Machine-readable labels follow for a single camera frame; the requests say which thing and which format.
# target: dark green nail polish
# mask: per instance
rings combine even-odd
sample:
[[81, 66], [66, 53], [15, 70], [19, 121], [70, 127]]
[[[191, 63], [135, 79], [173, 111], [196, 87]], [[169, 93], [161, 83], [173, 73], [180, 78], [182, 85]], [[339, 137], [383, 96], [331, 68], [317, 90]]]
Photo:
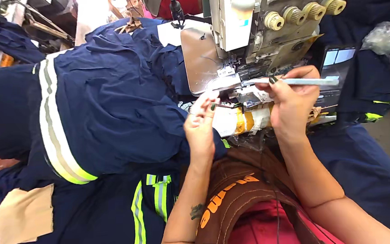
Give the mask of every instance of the dark green nail polish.
[[275, 84], [278, 81], [278, 79], [274, 76], [269, 77], [270, 84]]

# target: clear plastic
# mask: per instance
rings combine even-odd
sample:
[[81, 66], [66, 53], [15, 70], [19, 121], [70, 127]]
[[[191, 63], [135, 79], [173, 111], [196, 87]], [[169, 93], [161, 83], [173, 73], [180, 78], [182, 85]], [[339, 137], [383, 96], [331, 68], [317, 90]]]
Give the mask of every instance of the clear plastic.
[[240, 135], [228, 137], [228, 141], [232, 144], [240, 147], [250, 148], [254, 151], [261, 152], [265, 146], [265, 141], [269, 138], [274, 138], [275, 133], [273, 128], [268, 127], [262, 130], [257, 131], [255, 135], [249, 135], [249, 133], [244, 133]]
[[378, 55], [386, 55], [390, 62], [390, 22], [384, 21], [376, 25], [362, 40], [360, 50], [372, 50]]

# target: tan paper piece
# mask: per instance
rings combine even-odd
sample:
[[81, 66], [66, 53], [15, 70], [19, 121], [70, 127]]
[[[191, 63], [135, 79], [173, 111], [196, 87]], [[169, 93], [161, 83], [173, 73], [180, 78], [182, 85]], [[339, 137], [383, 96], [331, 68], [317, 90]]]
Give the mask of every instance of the tan paper piece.
[[14, 189], [0, 205], [0, 244], [36, 241], [53, 231], [54, 184], [31, 191]]

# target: red shirt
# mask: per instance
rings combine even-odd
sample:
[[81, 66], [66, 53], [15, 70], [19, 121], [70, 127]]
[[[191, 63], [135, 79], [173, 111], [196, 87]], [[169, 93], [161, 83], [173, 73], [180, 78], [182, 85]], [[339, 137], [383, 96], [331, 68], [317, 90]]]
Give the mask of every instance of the red shirt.
[[[228, 243], [276, 244], [278, 228], [277, 213], [279, 213], [279, 243], [300, 244], [300, 241], [294, 232], [293, 225], [288, 220], [281, 204], [278, 204], [278, 211], [276, 210], [276, 200], [259, 202], [243, 213], [234, 225]], [[339, 241], [327, 230], [312, 224], [303, 213], [300, 211], [298, 211], [298, 213], [306, 226], [308, 226], [321, 241], [324, 241], [327, 244], [333, 244], [333, 242], [326, 237], [327, 235], [335, 243], [343, 244], [343, 242]]]

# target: woman's left hand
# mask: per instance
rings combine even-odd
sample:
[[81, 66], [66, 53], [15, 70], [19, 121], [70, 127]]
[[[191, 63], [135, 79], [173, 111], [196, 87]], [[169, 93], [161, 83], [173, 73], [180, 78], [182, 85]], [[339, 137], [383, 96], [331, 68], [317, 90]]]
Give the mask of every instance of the woman's left hand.
[[191, 156], [213, 160], [213, 116], [219, 103], [219, 92], [204, 92], [190, 109], [183, 128], [189, 142]]

